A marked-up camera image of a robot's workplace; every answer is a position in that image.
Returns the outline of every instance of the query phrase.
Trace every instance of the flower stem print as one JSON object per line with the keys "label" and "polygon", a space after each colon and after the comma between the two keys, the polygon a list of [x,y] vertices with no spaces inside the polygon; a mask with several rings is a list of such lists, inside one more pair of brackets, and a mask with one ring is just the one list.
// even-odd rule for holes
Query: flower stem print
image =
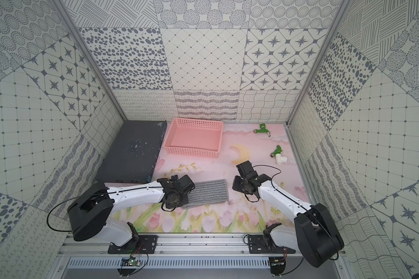
{"label": "flower stem print", "polygon": [[196,163],[191,163],[189,165],[180,164],[177,169],[171,169],[171,171],[169,172],[169,174],[168,173],[164,173],[163,178],[169,177],[171,174],[173,174],[176,171],[183,171],[184,169],[185,170],[189,170],[190,168],[197,169],[196,168]]}

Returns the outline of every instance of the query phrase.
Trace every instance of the pink tabletop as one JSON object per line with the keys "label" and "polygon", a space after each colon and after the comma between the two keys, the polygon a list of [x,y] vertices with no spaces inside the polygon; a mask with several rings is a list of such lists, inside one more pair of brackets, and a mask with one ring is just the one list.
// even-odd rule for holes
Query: pink tabletop
{"label": "pink tabletop", "polygon": [[[274,181],[294,196],[309,201],[284,126],[268,124],[271,137],[264,133],[255,134],[254,129],[259,129],[259,125],[225,124],[221,152],[217,159],[171,155],[164,148],[160,150],[152,181],[173,175],[189,175],[194,182],[225,179],[228,185],[228,201],[188,210],[177,208],[173,212],[161,210],[161,204],[143,204],[121,210],[112,217],[132,222],[140,233],[260,233],[265,225],[275,222],[293,226],[271,204],[262,199],[257,203],[248,202],[242,193],[231,189],[234,177],[239,175],[236,163],[231,161],[242,158],[242,155],[249,152],[249,161],[253,165],[279,168],[282,173],[275,176]],[[281,146],[287,163],[277,165],[275,159],[270,157],[276,145]],[[277,170],[265,166],[255,167],[255,170],[258,174],[265,173],[270,177],[277,173]],[[249,196],[249,199],[256,200],[256,197]]]}

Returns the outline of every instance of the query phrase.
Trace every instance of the green faucet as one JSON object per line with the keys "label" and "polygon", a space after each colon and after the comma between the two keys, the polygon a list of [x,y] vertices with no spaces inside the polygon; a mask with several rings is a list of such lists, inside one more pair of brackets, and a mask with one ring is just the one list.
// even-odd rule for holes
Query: green faucet
{"label": "green faucet", "polygon": [[265,123],[259,124],[259,127],[260,127],[259,130],[255,129],[253,130],[253,132],[254,133],[267,133],[267,135],[270,137],[270,131],[265,128]]}
{"label": "green faucet", "polygon": [[281,147],[280,146],[276,146],[276,149],[275,149],[275,151],[273,151],[272,153],[270,153],[270,157],[275,157],[276,156],[276,154],[281,154],[282,153],[282,149],[281,149]]}

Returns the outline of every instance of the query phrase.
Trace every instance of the star pattern tile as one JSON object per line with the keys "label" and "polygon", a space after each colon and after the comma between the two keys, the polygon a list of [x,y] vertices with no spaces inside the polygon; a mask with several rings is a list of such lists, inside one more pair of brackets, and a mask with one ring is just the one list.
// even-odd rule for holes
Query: star pattern tile
{"label": "star pattern tile", "polygon": [[69,35],[22,68],[78,130],[101,102],[104,91]]}
{"label": "star pattern tile", "polygon": [[301,90],[326,33],[326,29],[248,30],[241,90]]}

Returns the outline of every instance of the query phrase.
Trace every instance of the black cable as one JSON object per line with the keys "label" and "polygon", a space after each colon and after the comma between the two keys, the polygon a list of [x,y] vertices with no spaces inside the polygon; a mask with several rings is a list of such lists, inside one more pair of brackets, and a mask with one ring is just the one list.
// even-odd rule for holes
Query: black cable
{"label": "black cable", "polygon": [[[278,191],[281,195],[283,195],[283,196],[285,196],[286,198],[288,198],[288,199],[290,199],[292,202],[294,202],[294,203],[296,203],[298,206],[301,206],[301,208],[302,209],[304,209],[304,210],[306,210],[306,212],[308,212],[310,215],[312,215],[312,217],[318,222],[318,225],[328,234],[328,236],[329,236],[329,238],[331,239],[331,241],[332,241],[332,243],[333,243],[333,245],[334,245],[334,247],[335,247],[335,242],[334,242],[334,240],[332,239],[332,236],[331,236],[331,234],[328,232],[328,230],[321,224],[321,222],[317,219],[317,217],[315,217],[315,215],[313,215],[312,214],[312,212],[310,212],[309,210],[307,210],[306,208],[304,208],[304,206],[302,206],[301,204],[299,204],[299,203],[297,203],[295,200],[293,200],[292,198],[290,198],[289,196],[287,196],[286,194],[284,194],[283,192],[281,192],[281,191],[279,191],[274,185],[273,185],[273,177],[275,177],[276,175],[279,175],[282,171],[280,170],[280,169],[278,169],[277,167],[274,167],[274,166],[269,166],[269,165],[256,165],[256,166],[268,166],[268,167],[271,167],[271,168],[274,168],[274,169],[276,169],[276,170],[279,170],[279,172],[278,173],[275,173],[273,176],[272,176],[272,178],[271,178],[271,180],[272,180],[272,187],[273,188],[275,188],[275,190],[276,191]],[[339,254],[338,254],[338,251],[337,251],[337,258],[335,258],[335,259],[331,259],[331,258],[329,258],[329,260],[333,260],[333,261],[336,261],[336,260],[338,260],[338,258],[339,258]]]}
{"label": "black cable", "polygon": [[247,197],[247,194],[246,194],[246,193],[244,193],[243,195],[244,195],[244,196],[245,196],[245,198],[246,198],[249,202],[251,202],[251,203],[257,203],[257,202],[260,200],[260,198],[258,198],[258,200],[251,201],[251,200]]}
{"label": "black cable", "polygon": [[64,203],[66,203],[67,201],[70,201],[70,200],[72,200],[72,199],[78,199],[78,198],[82,198],[82,197],[91,197],[91,196],[101,196],[101,195],[105,195],[105,194],[116,194],[116,193],[122,193],[122,192],[126,192],[126,191],[132,191],[132,190],[138,190],[138,189],[147,189],[147,188],[163,188],[163,187],[148,187],[148,186],[146,186],[146,187],[140,187],[140,188],[134,188],[134,189],[127,189],[127,190],[121,190],[121,191],[118,191],[118,192],[112,192],[112,193],[101,193],[101,194],[92,194],[92,195],[82,195],[82,196],[76,196],[76,197],[73,197],[73,198],[70,198],[70,199],[66,199],[65,201],[63,201],[63,202],[61,202],[61,203],[59,203],[59,204],[56,204],[55,205],[55,207],[53,207],[51,210],[50,210],[50,212],[48,213],[48,215],[47,215],[47,217],[46,217],[46,224],[47,224],[47,226],[51,229],[51,230],[53,230],[53,231],[55,231],[55,232],[61,232],[61,233],[70,233],[70,232],[72,232],[71,230],[59,230],[59,229],[54,229],[52,226],[50,226],[50,223],[48,222],[48,219],[50,218],[50,215],[51,215],[51,212],[53,212],[53,210],[54,209],[56,209],[59,205],[61,205],[61,204],[64,204]]}
{"label": "black cable", "polygon": [[244,242],[244,244],[246,244],[246,245],[248,245],[248,243],[246,243],[246,242],[245,242],[245,237],[246,237],[246,236],[249,236],[249,235],[250,235],[250,234],[248,234],[248,233],[247,233],[247,234],[246,234],[246,235],[244,235],[244,236],[243,236],[243,238],[242,238],[242,241],[243,241],[243,242]]}
{"label": "black cable", "polygon": [[146,260],[146,262],[144,263],[144,265],[143,265],[141,268],[137,268],[137,270],[135,270],[134,272],[130,273],[128,276],[130,276],[130,275],[133,275],[133,274],[137,273],[138,271],[140,271],[141,269],[143,269],[143,267],[145,267],[145,266],[147,265],[147,262],[149,261],[149,254],[147,254],[147,253],[145,253],[145,254],[146,254],[146,256],[147,256],[147,260]]}
{"label": "black cable", "polygon": [[302,257],[302,259],[301,259],[301,261],[299,262],[299,264],[294,268],[294,269],[292,269],[291,271],[289,271],[289,272],[286,272],[286,273],[282,273],[282,274],[280,274],[279,276],[281,276],[281,275],[286,275],[286,274],[289,274],[289,273],[291,273],[292,271],[295,271],[295,269],[297,269],[301,264],[302,264],[302,262],[304,261],[304,257]]}

